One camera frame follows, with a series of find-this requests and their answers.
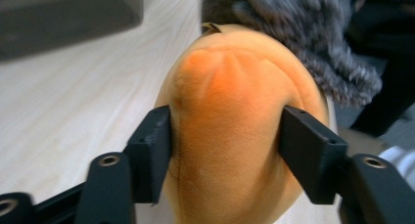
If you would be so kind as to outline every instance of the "orange fabric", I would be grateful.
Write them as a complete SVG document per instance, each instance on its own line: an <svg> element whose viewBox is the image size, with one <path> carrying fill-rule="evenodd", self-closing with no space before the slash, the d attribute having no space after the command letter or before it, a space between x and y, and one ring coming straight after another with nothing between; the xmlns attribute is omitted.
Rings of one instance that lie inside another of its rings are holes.
<svg viewBox="0 0 415 224"><path fill-rule="evenodd" d="M301 193L278 154L282 109L328 125L327 104L282 44L238 25L218 29L179 58L156 102L170 105L173 129L164 191L175 223L273 223Z"/></svg>

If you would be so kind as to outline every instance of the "wooden table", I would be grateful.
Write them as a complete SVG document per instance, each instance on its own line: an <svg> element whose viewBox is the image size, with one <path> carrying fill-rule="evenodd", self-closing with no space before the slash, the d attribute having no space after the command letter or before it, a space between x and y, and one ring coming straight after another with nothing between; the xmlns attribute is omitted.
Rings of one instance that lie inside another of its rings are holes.
<svg viewBox="0 0 415 224"><path fill-rule="evenodd" d="M170 67L200 35L199 6L144 0L136 28L0 63L0 194L27 192L42 202L83 182L94 157L122 151ZM312 216L290 211L279 223L335 223L325 208L301 203ZM172 223L165 200L136 209L138 223Z"/></svg>

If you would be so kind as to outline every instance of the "gray plush toy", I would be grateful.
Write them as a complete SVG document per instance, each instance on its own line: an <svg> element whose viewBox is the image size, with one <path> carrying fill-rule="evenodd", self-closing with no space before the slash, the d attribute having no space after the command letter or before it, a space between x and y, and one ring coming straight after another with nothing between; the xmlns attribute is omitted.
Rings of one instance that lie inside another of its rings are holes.
<svg viewBox="0 0 415 224"><path fill-rule="evenodd" d="M325 94L344 106L363 106L382 83L345 42L351 13L351 0L203 0L202 22L238 23L275 38Z"/></svg>

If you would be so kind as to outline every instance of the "white cloth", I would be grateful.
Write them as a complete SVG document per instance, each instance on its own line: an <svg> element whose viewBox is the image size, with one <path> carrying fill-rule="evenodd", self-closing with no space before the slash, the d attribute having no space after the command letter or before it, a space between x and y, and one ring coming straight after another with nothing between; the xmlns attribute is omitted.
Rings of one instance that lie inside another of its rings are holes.
<svg viewBox="0 0 415 224"><path fill-rule="evenodd" d="M406 151L400 146L393 146L382 152L379 157L393 164L415 191L415 150Z"/></svg>

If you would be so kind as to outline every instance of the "tabletop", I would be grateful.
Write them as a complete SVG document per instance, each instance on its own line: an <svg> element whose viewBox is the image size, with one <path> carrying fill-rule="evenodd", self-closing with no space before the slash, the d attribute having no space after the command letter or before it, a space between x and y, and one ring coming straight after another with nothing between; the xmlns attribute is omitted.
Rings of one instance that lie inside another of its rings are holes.
<svg viewBox="0 0 415 224"><path fill-rule="evenodd" d="M83 182L94 157L122 151L201 34L199 8L200 0L144 0L137 27L0 63L0 194L45 201ZM137 223L172 223L164 198L136 207ZM336 222L335 207L305 196L278 221Z"/></svg>

